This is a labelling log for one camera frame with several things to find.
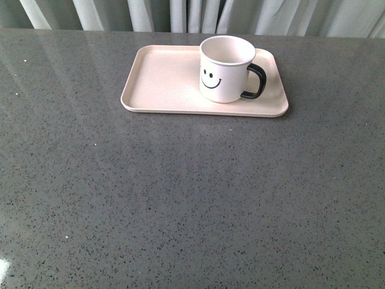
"beige tray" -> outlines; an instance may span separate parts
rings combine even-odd
[[[130,111],[141,113],[217,114],[277,117],[286,112],[288,99],[273,55],[256,49],[254,63],[267,75],[265,91],[254,100],[229,104],[206,99],[199,90],[198,46],[145,46],[138,51],[120,98]],[[250,73],[246,90],[257,91],[259,79]]]

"mug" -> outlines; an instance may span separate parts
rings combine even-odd
[[[235,36],[214,36],[204,40],[200,51],[200,91],[204,97],[219,103],[239,98],[256,99],[266,86],[266,73],[251,63],[254,46]],[[257,92],[245,92],[249,71],[259,77]]]

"curtain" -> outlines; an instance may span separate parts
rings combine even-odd
[[[0,28],[385,38],[385,0],[0,0]]]

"tray rim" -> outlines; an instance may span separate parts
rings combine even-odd
[[[204,115],[213,115],[213,116],[245,116],[245,117],[268,117],[268,118],[273,118],[273,117],[279,117],[285,114],[289,108],[289,102],[288,98],[285,92],[285,88],[283,87],[282,79],[280,77],[276,59],[274,58],[273,54],[270,51],[267,51],[265,49],[261,48],[256,48],[256,52],[258,55],[258,52],[262,52],[264,54],[267,54],[268,57],[271,58],[272,61],[274,61],[274,64],[277,68],[277,73],[279,76],[280,84],[282,85],[282,92],[284,94],[284,99],[285,99],[285,105],[282,107],[280,111],[277,111],[276,114],[271,114],[271,113],[258,113],[257,115],[255,113],[250,113],[250,112],[242,112],[242,113],[237,113],[237,112],[228,112],[228,111],[218,111],[218,112],[212,112],[212,111],[197,111],[197,110],[181,110],[181,109],[162,109],[162,108],[151,108],[151,109],[145,109],[145,108],[135,108],[135,107],[130,107],[129,105],[125,104],[123,101],[123,97],[126,94],[126,91],[129,89],[128,84],[130,82],[130,76],[133,74],[134,69],[138,65],[139,62],[142,61],[143,58],[141,58],[141,54],[143,56],[150,52],[150,51],[158,51],[158,50],[163,50],[163,51],[189,51],[189,52],[198,52],[199,51],[199,46],[196,45],[146,45],[140,48],[134,58],[134,61],[132,63],[126,84],[124,86],[124,89],[122,91],[122,95],[120,97],[120,102],[122,105],[129,111],[135,112],[135,113],[165,113],[165,114],[204,114]]]

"black mug handle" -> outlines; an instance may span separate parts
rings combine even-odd
[[[241,97],[247,99],[256,99],[265,89],[267,80],[266,73],[260,66],[254,63],[251,63],[249,66],[247,66],[247,70],[250,70],[251,72],[254,72],[256,75],[258,75],[259,89],[257,92],[242,92]]]

